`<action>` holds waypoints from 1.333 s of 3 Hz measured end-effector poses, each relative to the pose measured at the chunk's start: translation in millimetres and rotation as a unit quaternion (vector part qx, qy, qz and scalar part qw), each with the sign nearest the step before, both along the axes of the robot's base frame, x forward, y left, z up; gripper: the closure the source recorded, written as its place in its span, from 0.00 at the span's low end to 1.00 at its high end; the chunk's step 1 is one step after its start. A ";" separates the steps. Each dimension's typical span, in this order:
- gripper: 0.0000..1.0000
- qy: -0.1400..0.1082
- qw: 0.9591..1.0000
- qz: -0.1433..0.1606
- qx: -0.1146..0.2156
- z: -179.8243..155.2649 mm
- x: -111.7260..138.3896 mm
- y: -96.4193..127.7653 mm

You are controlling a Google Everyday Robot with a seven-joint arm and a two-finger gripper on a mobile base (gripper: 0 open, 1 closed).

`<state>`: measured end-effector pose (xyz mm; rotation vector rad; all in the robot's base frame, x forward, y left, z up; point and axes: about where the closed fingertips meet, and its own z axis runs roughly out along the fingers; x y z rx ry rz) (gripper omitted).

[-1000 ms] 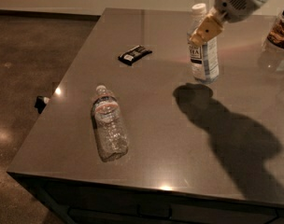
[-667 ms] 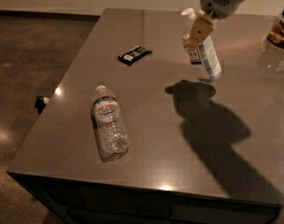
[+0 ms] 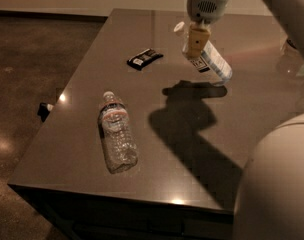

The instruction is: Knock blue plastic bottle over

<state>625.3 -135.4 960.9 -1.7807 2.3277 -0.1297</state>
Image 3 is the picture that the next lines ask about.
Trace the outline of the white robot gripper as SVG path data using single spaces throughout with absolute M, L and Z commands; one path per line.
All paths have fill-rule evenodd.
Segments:
M 228 1 L 187 0 L 187 13 L 194 22 L 203 21 L 205 24 L 212 24 L 224 15 Z M 189 58 L 199 57 L 211 36 L 210 27 L 205 24 L 191 23 L 189 26 L 186 49 Z

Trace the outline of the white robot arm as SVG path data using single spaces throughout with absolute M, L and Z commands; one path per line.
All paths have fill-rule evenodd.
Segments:
M 304 58 L 304 0 L 263 0 Z M 304 240 L 304 114 L 270 132 L 244 168 L 233 240 Z

